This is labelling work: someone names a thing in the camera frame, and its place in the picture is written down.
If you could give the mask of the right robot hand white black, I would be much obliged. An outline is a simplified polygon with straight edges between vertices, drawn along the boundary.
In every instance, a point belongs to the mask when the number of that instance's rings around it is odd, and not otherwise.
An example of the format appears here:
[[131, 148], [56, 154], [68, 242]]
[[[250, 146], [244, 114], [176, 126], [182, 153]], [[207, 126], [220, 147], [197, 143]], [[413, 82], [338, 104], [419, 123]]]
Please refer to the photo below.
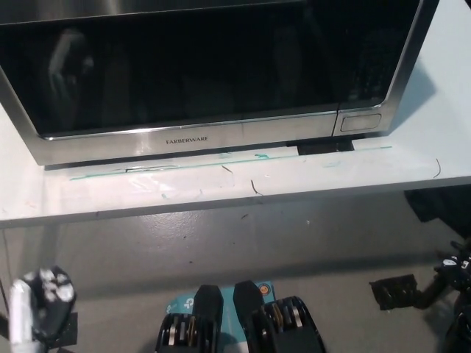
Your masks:
[[450, 242], [455, 250], [446, 254], [441, 263], [435, 267], [435, 272], [445, 282], [459, 292], [470, 291], [470, 247], [454, 240]]

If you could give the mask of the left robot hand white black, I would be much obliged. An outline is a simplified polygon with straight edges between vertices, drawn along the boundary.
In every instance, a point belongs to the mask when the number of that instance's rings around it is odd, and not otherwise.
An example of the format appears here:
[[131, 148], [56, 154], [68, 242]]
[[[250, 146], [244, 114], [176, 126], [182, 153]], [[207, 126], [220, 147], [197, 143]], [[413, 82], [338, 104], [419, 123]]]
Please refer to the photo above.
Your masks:
[[77, 294], [59, 266], [39, 268], [10, 288], [8, 338], [12, 352], [47, 352], [62, 334]]

